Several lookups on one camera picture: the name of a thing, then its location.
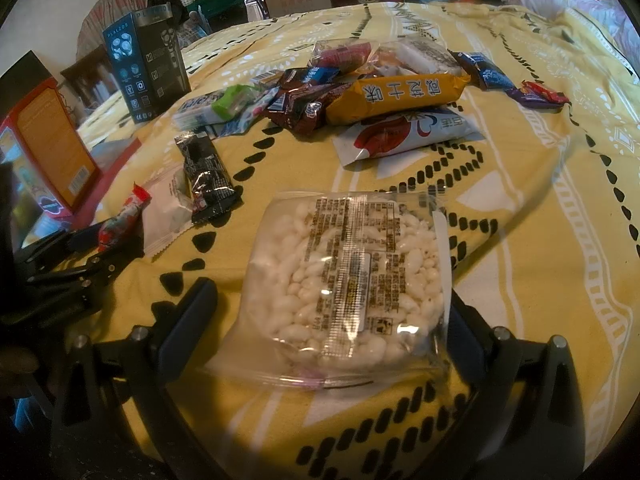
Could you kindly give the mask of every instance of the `bed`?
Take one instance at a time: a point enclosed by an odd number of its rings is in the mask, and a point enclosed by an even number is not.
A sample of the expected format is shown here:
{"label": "bed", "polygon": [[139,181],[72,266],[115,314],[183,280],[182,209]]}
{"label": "bed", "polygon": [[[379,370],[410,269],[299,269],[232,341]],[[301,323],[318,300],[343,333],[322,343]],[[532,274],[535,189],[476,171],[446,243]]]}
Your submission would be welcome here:
{"label": "bed", "polygon": [[[276,390],[205,374],[236,318],[260,218],[283,189],[414,190],[444,185],[454,288],[492,326],[547,341],[564,335],[577,369],[586,425],[585,464],[619,428],[640,389],[640,89],[638,76],[597,23],[575,10],[554,22],[524,7],[364,4],[251,22],[183,51],[191,95],[304,66],[318,40],[392,40],[407,34],[482,51],[510,77],[537,80],[571,99],[557,114],[521,108],[503,92],[465,89],[449,106],[481,136],[358,162],[337,158],[326,127],[313,142],[260,120],[216,141],[243,204],[183,234],[154,259],[133,261],[110,305],[73,328],[94,340],[153,323],[150,306],[177,303],[198,276],[215,280],[218,311],[169,391],[185,420],[234,478],[404,478],[433,449],[468,394],[426,378],[342,392]],[[80,130],[91,145],[136,135],[140,149],[98,206],[116,214],[133,182],[181,163],[171,114],[143,126],[119,94]],[[135,408],[136,437],[154,453]]]}

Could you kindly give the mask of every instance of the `orange box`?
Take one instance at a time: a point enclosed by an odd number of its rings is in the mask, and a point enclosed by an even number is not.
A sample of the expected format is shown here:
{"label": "orange box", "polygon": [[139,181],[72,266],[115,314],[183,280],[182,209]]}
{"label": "orange box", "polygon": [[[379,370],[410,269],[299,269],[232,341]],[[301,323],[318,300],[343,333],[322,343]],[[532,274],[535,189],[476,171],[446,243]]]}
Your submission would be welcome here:
{"label": "orange box", "polygon": [[[40,66],[34,68],[35,62]],[[99,170],[66,113],[56,80],[50,75],[42,80],[45,70],[30,52],[0,78],[0,92],[11,93],[0,109],[5,115],[0,160],[12,162],[14,173],[43,211],[60,218],[80,209]],[[13,85],[21,75],[20,83]],[[12,105],[8,110],[7,103]]]}

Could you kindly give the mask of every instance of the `candy wrapper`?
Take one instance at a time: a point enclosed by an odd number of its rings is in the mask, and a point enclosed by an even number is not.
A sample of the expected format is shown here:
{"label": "candy wrapper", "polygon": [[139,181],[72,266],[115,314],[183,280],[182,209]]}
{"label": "candy wrapper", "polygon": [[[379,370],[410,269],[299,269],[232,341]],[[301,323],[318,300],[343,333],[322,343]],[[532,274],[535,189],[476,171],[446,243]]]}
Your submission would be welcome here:
{"label": "candy wrapper", "polygon": [[213,124],[216,137],[244,134],[275,99],[278,90],[279,88],[275,87],[263,92],[255,103],[248,105],[235,119],[227,123]]}
{"label": "candy wrapper", "polygon": [[346,166],[356,160],[407,152],[474,131],[464,117],[448,108],[428,108],[361,121],[334,137],[334,146],[340,163]]}
{"label": "candy wrapper", "polygon": [[536,94],[542,96],[551,103],[564,104],[570,103],[569,98],[562,92],[555,92],[540,83],[533,83],[531,81],[523,81],[522,86],[533,90]]}
{"label": "candy wrapper", "polygon": [[98,252],[101,253],[122,241],[133,231],[142,209],[151,199],[143,187],[133,185],[133,192],[125,200],[120,212],[105,221],[98,231]]}
{"label": "candy wrapper", "polygon": [[426,192],[281,193],[206,368],[305,388],[444,377],[450,294],[447,221]]}
{"label": "candy wrapper", "polygon": [[338,75],[337,68],[288,68],[282,74],[278,86],[283,92],[301,86],[317,86],[330,83]]}
{"label": "candy wrapper", "polygon": [[447,49],[415,36],[381,44],[369,64],[386,77],[437,73],[462,76],[460,65]]}
{"label": "candy wrapper", "polygon": [[251,86],[234,85],[182,103],[173,116],[181,130],[207,124],[224,123],[236,117],[245,106],[255,101],[259,91]]}
{"label": "candy wrapper", "polygon": [[280,90],[277,98],[267,107],[265,115],[278,126],[293,131],[306,105],[335,87],[336,85],[332,84],[317,86],[305,84],[288,91]]}
{"label": "candy wrapper", "polygon": [[482,90],[515,88],[511,80],[482,52],[452,52],[453,57]]}
{"label": "candy wrapper", "polygon": [[359,79],[329,105],[329,124],[353,124],[376,115],[444,105],[460,97],[469,77],[453,74]]}
{"label": "candy wrapper", "polygon": [[355,38],[318,41],[309,66],[337,68],[341,74],[348,74],[367,62],[371,50],[369,41]]}
{"label": "candy wrapper", "polygon": [[185,132],[175,137],[175,143],[184,157],[184,173],[191,184],[193,224],[230,211],[240,195],[207,133]]}
{"label": "candy wrapper", "polygon": [[181,164],[145,184],[153,200],[142,211],[145,256],[155,256],[193,226],[193,200]]}
{"label": "candy wrapper", "polygon": [[564,106],[563,103],[555,103],[545,99],[528,87],[511,88],[505,90],[504,93],[525,108],[532,108],[533,110],[559,110]]}
{"label": "candy wrapper", "polygon": [[300,119],[295,124],[293,132],[302,136],[310,136],[313,130],[323,126],[326,119],[326,108],[340,97],[351,83],[332,85],[332,88],[307,102]]}
{"label": "candy wrapper", "polygon": [[282,70],[269,70],[249,79],[249,84],[261,90],[268,90],[278,85],[283,73]]}

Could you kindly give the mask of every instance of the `chocolate bar wrapper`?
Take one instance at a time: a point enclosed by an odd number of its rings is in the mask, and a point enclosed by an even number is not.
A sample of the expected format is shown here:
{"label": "chocolate bar wrapper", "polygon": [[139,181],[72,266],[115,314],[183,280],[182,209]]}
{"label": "chocolate bar wrapper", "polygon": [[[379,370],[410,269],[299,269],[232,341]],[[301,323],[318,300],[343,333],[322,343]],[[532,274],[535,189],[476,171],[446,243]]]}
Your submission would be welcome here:
{"label": "chocolate bar wrapper", "polygon": [[120,243],[133,231],[142,209],[151,199],[143,187],[133,185],[133,192],[125,200],[120,212],[102,224],[98,231],[98,252]]}
{"label": "chocolate bar wrapper", "polygon": [[323,85],[330,83],[340,72],[337,68],[305,67],[287,68],[282,74],[278,86],[281,90],[293,90],[302,85]]}
{"label": "chocolate bar wrapper", "polygon": [[454,59],[471,76],[471,83],[482,90],[508,90],[515,85],[482,52],[452,52]]}
{"label": "chocolate bar wrapper", "polygon": [[265,115],[278,126],[293,131],[305,111],[306,104],[334,86],[331,84],[317,86],[305,84],[291,90],[280,89],[276,99],[267,107]]}
{"label": "chocolate bar wrapper", "polygon": [[512,88],[506,90],[504,93],[525,108],[532,108],[533,110],[559,110],[564,106],[563,103],[548,101],[542,95],[537,94],[527,87]]}
{"label": "chocolate bar wrapper", "polygon": [[540,83],[533,83],[531,81],[523,81],[522,86],[524,88],[528,88],[529,90],[533,90],[536,94],[542,96],[547,101],[552,103],[564,104],[570,103],[569,98],[564,95],[562,92],[555,92],[551,88],[547,88]]}
{"label": "chocolate bar wrapper", "polygon": [[300,120],[293,131],[302,136],[310,136],[313,130],[323,126],[326,119],[326,108],[342,95],[351,83],[332,85],[332,88],[314,98],[305,105]]}
{"label": "chocolate bar wrapper", "polygon": [[184,173],[191,184],[193,224],[217,218],[240,199],[218,151],[206,132],[185,132],[175,137],[184,157]]}

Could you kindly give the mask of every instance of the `white packet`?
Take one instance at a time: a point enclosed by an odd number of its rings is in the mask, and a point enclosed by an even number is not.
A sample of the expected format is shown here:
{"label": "white packet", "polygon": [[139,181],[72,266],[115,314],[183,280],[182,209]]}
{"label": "white packet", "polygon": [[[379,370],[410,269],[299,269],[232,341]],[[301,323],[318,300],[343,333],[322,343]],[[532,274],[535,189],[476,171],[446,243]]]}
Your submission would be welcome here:
{"label": "white packet", "polygon": [[193,226],[193,200],[182,164],[176,164],[143,186],[151,201],[142,211],[145,256],[155,256]]}
{"label": "white packet", "polygon": [[447,222],[427,193],[280,193],[206,369],[306,388],[443,376],[450,294]]}
{"label": "white packet", "polygon": [[469,122],[447,107],[408,110],[355,123],[334,137],[343,166],[364,158],[395,155],[434,142],[474,133]]}

